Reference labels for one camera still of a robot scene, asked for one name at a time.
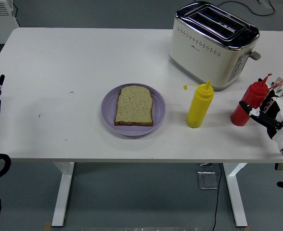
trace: gray floor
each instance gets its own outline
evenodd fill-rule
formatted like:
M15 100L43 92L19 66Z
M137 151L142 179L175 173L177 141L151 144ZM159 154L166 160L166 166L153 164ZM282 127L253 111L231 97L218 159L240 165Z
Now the gray floor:
M261 4L257 0L240 2L258 14L272 12L267 0L260 0ZM175 11L191 1L14 0L14 3L21 27L171 29ZM267 17L253 15L236 3L223 4L222 8L260 30L283 31L283 0L271 3L276 13ZM210 231L217 191L199 189L200 170L215 171L219 179L218 164L201 168L181 163L76 163L64 227L51 230L202 227ZM61 173L53 163L13 162L8 174L0 178L0 231L41 231L52 220L60 179ZM239 187L251 231L283 230L283 190L276 186L278 181L283 181L283 171L275 171L272 164L248 164L239 172ZM224 174L215 230L237 230Z

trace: purple plate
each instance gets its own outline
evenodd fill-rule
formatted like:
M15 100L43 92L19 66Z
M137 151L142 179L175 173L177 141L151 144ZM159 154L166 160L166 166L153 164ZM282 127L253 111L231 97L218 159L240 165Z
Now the purple plate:
M152 98L153 98L152 116L154 122L154 125L152 127L114 125L114 119L117 110L118 94L120 93L120 90L123 87L132 86L132 85L148 88L152 93ZM101 113L106 124L114 131L125 136L141 136L155 130L157 127L160 126L166 114L166 104L162 95L152 87L139 83L129 83L129 84L120 85L112 89L104 97L101 105Z

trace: toaster logo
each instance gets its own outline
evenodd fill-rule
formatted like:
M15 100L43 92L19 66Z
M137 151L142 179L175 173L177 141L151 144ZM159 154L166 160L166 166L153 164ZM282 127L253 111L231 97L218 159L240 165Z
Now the toaster logo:
M195 50L199 51L197 47L195 47L194 45L191 45L191 47L193 47Z

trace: bread slice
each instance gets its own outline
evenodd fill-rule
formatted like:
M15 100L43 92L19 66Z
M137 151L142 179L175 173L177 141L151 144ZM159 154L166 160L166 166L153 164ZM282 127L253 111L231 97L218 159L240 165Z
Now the bread slice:
M142 86L127 86L120 90L114 125L154 125L151 91Z

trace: yellow squeeze bottle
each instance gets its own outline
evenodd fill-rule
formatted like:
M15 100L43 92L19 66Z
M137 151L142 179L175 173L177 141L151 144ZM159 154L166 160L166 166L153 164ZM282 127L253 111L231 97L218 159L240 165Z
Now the yellow squeeze bottle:
M186 118L189 127L198 128L201 126L213 97L214 90L210 85L210 80L197 87Z

